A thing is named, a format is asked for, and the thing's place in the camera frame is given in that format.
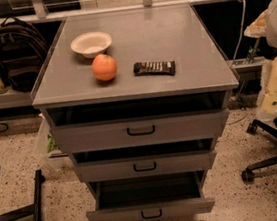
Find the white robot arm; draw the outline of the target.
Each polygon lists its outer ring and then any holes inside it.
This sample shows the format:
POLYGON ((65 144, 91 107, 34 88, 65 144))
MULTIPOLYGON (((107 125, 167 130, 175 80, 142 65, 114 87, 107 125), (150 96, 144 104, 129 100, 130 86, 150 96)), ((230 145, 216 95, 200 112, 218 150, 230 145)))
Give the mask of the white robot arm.
MULTIPOLYGON (((267 40, 267 44, 277 49, 277 0, 248 25, 244 31, 246 37, 267 40)), ((269 121, 277 117, 277 56, 267 59, 262 66, 261 90, 257 99, 257 117, 269 121)))

